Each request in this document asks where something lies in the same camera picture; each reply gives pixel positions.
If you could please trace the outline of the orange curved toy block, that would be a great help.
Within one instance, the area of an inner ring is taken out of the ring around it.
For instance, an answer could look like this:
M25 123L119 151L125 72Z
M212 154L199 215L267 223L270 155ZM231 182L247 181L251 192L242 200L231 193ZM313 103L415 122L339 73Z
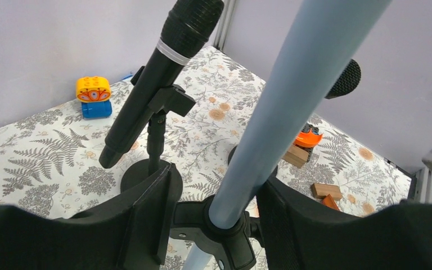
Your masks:
M302 147L315 147L323 139L323 134L316 135L309 131L308 133L303 133L302 131L296 136L293 145Z

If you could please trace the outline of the black microphone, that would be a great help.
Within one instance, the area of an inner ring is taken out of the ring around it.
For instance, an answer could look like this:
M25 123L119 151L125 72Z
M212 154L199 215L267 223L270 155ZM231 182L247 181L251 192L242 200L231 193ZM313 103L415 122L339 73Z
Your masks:
M223 12L223 1L176 1L150 59L135 77L127 100L106 138L99 162L113 167L129 151L150 120L149 103L171 87L187 63L208 41Z
M351 59L325 99L345 96L353 92L361 81L361 68L354 59Z

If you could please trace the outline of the floral patterned tablecloth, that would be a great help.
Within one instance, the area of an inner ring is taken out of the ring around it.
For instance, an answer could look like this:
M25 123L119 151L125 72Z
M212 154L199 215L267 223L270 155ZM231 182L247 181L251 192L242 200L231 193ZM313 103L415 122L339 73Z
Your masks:
M195 99L184 117L166 120L162 158L176 164L184 201L214 194L227 169L265 82L212 47L202 49L177 83ZM124 172L148 157L147 133L111 169L98 158L113 117L85 120L80 103L69 101L0 128L0 204L16 204L34 214L70 217L119 193ZM318 115L309 124L323 135L301 168L279 162L278 178L311 196L311 185L340 188L338 207L363 217L408 196L411 179Z

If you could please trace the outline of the light blue music stand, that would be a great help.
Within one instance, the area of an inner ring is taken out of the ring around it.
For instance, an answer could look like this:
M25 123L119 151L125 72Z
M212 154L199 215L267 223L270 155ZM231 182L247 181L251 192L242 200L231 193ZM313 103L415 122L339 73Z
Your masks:
M304 1L209 206L232 228L335 84L389 1Z

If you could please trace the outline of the rear black microphone stand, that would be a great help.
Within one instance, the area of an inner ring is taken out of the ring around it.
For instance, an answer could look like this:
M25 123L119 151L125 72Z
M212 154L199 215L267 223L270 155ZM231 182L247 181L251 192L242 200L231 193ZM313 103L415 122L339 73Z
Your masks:
M166 120L169 112L179 116L186 116L194 107L196 101L177 84L160 88L156 95L147 104L143 116L139 122L147 124L147 146L148 158L140 160L131 165L124 173L120 191L124 192L140 181L148 178L159 168L168 166L169 163L161 160L164 151L166 131Z

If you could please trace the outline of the tan toy brick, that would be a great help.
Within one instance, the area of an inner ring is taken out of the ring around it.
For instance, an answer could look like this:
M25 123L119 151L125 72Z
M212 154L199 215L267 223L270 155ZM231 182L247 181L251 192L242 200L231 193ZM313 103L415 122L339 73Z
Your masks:
M308 157L309 153L307 151L298 146L291 145L282 159L297 168L301 168L308 162Z

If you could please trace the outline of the yellow and blue toy figure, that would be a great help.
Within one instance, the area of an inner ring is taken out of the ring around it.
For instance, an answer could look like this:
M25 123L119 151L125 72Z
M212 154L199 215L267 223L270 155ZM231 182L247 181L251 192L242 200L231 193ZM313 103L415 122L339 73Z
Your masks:
M101 76L85 76L76 81L76 98L85 119L106 118L113 113L109 81Z

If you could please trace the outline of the gray toy baseplate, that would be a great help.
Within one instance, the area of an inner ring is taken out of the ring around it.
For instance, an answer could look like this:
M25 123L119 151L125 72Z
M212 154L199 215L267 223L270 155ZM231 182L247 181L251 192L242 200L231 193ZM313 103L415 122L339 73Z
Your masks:
M302 132L303 133L308 133L309 131L311 131L312 133L314 133L316 135L320 134L318 127L315 127L315 126L313 126L313 125L311 125L309 123L306 123L306 125L304 126ZM307 160L310 161L314 148L313 147L302 147L302 146L299 146L299 148L303 149L304 151L306 151L308 153L308 159Z

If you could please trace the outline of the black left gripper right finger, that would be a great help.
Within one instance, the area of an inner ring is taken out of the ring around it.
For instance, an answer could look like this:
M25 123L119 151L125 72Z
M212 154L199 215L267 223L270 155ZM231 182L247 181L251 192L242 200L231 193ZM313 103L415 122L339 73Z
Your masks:
M269 269L432 269L432 204L404 202L360 218L275 177L256 200Z

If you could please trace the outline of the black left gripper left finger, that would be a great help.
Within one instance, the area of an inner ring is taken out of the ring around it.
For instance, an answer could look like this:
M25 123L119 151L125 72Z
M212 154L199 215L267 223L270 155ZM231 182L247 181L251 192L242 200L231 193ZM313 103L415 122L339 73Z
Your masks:
M159 269L181 193L170 164L70 218L0 205L0 269Z

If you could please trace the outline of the rear black microphone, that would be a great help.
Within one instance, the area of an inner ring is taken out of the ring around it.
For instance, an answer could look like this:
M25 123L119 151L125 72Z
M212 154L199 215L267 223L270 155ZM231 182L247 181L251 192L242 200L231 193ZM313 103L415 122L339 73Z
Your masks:
M208 41L223 12L223 1L176 1L150 59L135 77L127 100L106 138L99 162L113 167L129 151L150 120L149 103L171 87L187 63Z

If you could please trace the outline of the light brown toy brick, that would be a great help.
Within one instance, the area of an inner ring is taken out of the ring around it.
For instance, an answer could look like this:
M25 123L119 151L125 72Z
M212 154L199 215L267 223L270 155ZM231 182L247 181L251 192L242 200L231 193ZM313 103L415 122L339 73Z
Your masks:
M338 185L314 183L310 186L312 196L316 199L324 199L330 195L335 201L340 201L343 198L340 187Z

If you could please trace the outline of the front black microphone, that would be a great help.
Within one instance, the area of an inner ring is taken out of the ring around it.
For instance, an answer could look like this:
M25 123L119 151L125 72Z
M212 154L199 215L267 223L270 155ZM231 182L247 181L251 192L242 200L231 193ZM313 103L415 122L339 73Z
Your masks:
M345 96L353 92L361 81L361 68L354 59L351 59L325 99Z

